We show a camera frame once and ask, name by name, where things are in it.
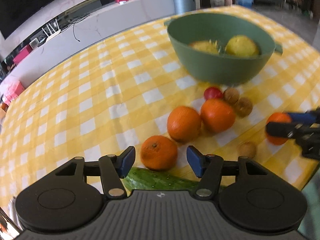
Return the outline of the orange tangerine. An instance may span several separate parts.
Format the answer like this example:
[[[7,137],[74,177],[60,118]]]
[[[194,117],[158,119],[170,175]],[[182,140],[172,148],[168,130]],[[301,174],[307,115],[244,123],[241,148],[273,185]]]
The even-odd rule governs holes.
[[[287,113],[273,113],[267,120],[265,135],[269,143],[280,146],[287,142],[288,138],[285,135],[285,125],[292,122],[291,116]]]
[[[201,122],[201,117],[195,109],[178,106],[168,116],[167,130],[175,141],[189,142],[200,135]]]
[[[176,165],[177,145],[167,137],[154,135],[143,142],[140,149],[140,161],[154,171],[166,171]]]
[[[200,110],[204,126],[212,133],[221,133],[230,129],[236,120],[233,108],[220,99],[205,101]]]

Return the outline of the green cucumber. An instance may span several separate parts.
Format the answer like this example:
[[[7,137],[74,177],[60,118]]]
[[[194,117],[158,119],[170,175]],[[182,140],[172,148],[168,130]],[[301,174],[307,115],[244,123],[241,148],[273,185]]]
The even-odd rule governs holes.
[[[194,192],[199,182],[183,179],[146,168],[132,167],[128,175],[122,180],[127,190],[151,190],[151,191],[189,191]]]

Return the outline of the brown longan fruit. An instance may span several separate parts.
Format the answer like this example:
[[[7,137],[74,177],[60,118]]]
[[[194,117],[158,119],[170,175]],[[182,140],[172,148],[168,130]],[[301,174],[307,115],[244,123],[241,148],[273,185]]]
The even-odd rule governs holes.
[[[257,146],[251,141],[243,142],[238,146],[238,155],[253,159],[257,153]]]
[[[244,118],[253,110],[253,103],[252,101],[247,97],[240,97],[239,100],[235,103],[234,109],[238,116]]]
[[[223,93],[223,99],[230,105],[234,105],[240,98],[240,93],[236,88],[229,87]]]

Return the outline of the yellow-green pear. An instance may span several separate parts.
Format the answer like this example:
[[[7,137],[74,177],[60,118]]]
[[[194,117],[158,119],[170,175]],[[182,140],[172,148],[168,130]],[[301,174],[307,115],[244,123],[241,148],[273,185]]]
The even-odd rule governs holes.
[[[212,40],[206,40],[206,41],[195,41],[189,44],[189,47],[201,51],[203,53],[208,54],[219,54],[219,48],[217,41],[213,42]]]

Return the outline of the red cherry tomato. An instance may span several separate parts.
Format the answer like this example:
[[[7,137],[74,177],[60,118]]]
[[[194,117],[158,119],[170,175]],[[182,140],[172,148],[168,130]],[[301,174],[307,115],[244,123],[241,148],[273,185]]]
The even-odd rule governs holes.
[[[210,99],[222,99],[223,98],[223,92],[217,87],[208,87],[204,91],[204,99],[210,100]]]

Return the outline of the yellow checkered tablecloth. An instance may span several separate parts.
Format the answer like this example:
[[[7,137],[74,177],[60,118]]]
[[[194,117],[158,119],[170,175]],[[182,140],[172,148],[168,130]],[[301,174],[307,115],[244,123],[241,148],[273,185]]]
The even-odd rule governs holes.
[[[293,32],[249,9],[215,9],[265,29],[283,46],[251,81],[238,87],[252,113],[229,130],[203,131],[192,142],[202,153],[235,160],[237,148],[255,142],[256,161],[301,189],[317,161],[303,158],[293,141],[274,146],[265,138],[274,112],[304,112],[319,105],[319,53]],[[1,131],[1,207],[69,159],[87,161],[137,150],[153,135],[167,135],[177,106],[200,109],[207,83],[180,64],[163,20],[95,44],[30,85],[8,108]]]

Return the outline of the green colander bowl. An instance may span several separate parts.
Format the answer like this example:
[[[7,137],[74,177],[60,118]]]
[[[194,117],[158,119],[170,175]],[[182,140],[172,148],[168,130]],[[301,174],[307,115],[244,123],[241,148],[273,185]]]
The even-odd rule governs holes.
[[[280,44],[256,24],[236,16],[213,12],[180,15],[164,22],[174,51],[184,68],[194,78],[219,85],[246,83],[263,69],[273,53],[281,55]],[[227,42],[245,35],[259,47],[260,54],[237,57],[225,53]],[[197,51],[189,44],[195,41],[217,41],[219,54]]]

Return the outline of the pink box on console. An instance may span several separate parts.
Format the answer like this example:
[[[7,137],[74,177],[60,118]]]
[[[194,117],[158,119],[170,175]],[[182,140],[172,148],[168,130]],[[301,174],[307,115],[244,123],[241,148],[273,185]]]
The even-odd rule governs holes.
[[[26,45],[13,59],[14,64],[18,65],[24,58],[26,58],[33,49],[31,46]]]

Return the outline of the white wifi router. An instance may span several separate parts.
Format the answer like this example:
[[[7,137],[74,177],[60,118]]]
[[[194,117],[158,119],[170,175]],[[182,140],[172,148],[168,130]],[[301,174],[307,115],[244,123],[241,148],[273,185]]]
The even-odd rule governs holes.
[[[52,22],[48,22],[45,27],[41,28],[44,34],[46,35],[46,42],[55,38],[59,33],[61,33],[60,26],[57,22],[57,18]]]

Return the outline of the white tv console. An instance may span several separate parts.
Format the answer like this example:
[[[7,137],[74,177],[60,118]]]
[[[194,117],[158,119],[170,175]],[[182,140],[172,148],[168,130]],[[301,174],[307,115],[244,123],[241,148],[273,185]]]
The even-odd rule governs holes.
[[[1,82],[1,90],[15,80],[28,87],[85,48],[126,29],[174,14],[174,0],[131,0],[105,6],[33,50]]]

